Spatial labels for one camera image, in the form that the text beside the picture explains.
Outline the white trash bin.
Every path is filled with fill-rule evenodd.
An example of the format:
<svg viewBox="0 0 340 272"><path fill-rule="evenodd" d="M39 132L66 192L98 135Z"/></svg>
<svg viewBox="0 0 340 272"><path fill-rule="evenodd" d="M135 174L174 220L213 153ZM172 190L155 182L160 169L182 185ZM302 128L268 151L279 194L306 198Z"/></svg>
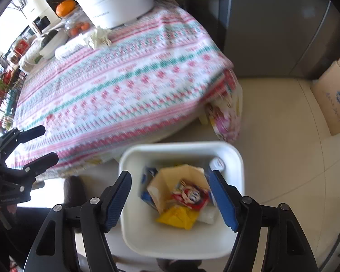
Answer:
<svg viewBox="0 0 340 272"><path fill-rule="evenodd" d="M231 252L235 233L220 215L218 170L228 184L244 191L240 153L220 141L137 145L120 159L120 171L132 177L121 215L127 246L140 255L206 260Z"/></svg>

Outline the white bowl with avocado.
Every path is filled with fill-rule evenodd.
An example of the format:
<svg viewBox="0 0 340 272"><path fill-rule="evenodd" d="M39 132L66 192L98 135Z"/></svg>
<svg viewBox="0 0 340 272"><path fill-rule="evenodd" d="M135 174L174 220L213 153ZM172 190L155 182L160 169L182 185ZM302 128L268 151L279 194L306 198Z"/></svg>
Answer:
<svg viewBox="0 0 340 272"><path fill-rule="evenodd" d="M44 39L39 54L44 60L49 60L54 56L56 49L63 46L69 39L64 29L59 29L57 33L50 39Z"/></svg>

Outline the dark grey refrigerator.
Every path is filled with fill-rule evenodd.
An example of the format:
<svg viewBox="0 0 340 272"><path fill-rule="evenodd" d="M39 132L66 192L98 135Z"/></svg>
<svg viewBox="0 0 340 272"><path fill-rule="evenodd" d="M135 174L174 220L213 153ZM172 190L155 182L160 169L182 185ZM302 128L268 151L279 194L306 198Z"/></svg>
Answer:
<svg viewBox="0 0 340 272"><path fill-rule="evenodd" d="M340 58L331 0L183 0L239 78L318 78Z"/></svg>

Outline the yellow snack wrapper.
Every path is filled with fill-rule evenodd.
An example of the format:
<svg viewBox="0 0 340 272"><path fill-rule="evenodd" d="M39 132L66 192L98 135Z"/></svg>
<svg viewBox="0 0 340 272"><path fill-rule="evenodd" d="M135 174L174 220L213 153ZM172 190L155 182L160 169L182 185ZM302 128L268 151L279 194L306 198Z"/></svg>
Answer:
<svg viewBox="0 0 340 272"><path fill-rule="evenodd" d="M156 222L169 225L175 228L191 230L197 221L199 211L192 210L185 206L173 205L168 210L160 214Z"/></svg>

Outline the white green label bottle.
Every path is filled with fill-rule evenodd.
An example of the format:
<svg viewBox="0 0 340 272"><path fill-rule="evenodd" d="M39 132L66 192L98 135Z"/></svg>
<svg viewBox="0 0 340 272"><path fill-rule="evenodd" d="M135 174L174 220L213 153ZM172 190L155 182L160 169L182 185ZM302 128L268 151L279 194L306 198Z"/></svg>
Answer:
<svg viewBox="0 0 340 272"><path fill-rule="evenodd" d="M88 47L85 41L86 37L84 34L80 34L68 42L66 42L63 46L58 47L55 52L54 56L57 60L65 60L69 58L74 53L78 52L79 50Z"/></svg>

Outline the white tissue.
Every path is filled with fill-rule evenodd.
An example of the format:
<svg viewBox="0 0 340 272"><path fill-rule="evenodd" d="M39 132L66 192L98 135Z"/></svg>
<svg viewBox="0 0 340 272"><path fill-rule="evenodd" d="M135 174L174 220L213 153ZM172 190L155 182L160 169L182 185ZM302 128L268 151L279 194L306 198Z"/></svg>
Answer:
<svg viewBox="0 0 340 272"><path fill-rule="evenodd" d="M92 49L111 46L112 42L109 39L109 34L111 32L111 29L102 29L100 27L92 29L88 32L85 39L86 45Z"/></svg>

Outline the orange red snack bag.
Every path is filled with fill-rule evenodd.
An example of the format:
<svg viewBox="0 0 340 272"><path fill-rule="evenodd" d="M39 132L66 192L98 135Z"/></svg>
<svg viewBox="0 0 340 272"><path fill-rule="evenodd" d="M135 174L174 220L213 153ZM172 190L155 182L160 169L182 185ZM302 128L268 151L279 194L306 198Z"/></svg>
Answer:
<svg viewBox="0 0 340 272"><path fill-rule="evenodd" d="M161 168L147 187L160 214L165 212L171 203L178 203L171 197L171 194L173 188L182 179L189 180L197 186L210 191L203 168L190 165Z"/></svg>

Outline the orange mandarin fruit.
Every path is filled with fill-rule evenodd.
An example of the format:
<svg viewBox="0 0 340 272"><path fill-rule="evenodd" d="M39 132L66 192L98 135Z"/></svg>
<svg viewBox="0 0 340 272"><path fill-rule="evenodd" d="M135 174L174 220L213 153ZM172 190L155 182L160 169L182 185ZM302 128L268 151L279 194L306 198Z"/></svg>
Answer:
<svg viewBox="0 0 340 272"><path fill-rule="evenodd" d="M67 16L76 8L74 0L65 0L56 7L56 15L60 18Z"/></svg>

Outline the red soda can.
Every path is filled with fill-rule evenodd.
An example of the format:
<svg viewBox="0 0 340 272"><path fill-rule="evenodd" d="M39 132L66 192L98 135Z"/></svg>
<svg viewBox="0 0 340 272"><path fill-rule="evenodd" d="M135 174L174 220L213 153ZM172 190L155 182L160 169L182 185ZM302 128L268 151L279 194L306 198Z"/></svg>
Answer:
<svg viewBox="0 0 340 272"><path fill-rule="evenodd" d="M171 197L187 208L201 211L209 202L210 191L182 179L173 188Z"/></svg>

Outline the cardboard box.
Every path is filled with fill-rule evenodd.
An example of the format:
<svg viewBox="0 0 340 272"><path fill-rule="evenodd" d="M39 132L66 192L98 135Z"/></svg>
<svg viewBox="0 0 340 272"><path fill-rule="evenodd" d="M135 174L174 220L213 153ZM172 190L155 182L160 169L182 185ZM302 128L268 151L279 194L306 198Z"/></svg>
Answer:
<svg viewBox="0 0 340 272"><path fill-rule="evenodd" d="M311 86L332 136L340 133L340 58Z"/></svg>

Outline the glass jar with tomatoes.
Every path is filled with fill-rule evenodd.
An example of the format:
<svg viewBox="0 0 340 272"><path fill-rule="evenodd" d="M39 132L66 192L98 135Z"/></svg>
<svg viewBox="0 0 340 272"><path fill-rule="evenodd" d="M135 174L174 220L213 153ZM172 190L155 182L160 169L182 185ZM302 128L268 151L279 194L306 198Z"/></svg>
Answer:
<svg viewBox="0 0 340 272"><path fill-rule="evenodd" d="M65 18L64 27L67 35L73 38L87 32L93 24L82 9L77 9Z"/></svg>

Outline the patterned tablecloth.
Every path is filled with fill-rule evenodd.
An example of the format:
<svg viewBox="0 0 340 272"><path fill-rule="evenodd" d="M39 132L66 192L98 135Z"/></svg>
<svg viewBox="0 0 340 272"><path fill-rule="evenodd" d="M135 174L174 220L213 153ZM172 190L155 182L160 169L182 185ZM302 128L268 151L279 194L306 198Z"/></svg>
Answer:
<svg viewBox="0 0 340 272"><path fill-rule="evenodd" d="M233 64L188 12L159 3L109 39L109 47L53 58L26 77L13 125L46 132L19 145L9 167L55 152L58 164L44 178L63 176L165 139L201 114L219 139L238 138L242 89Z"/></svg>

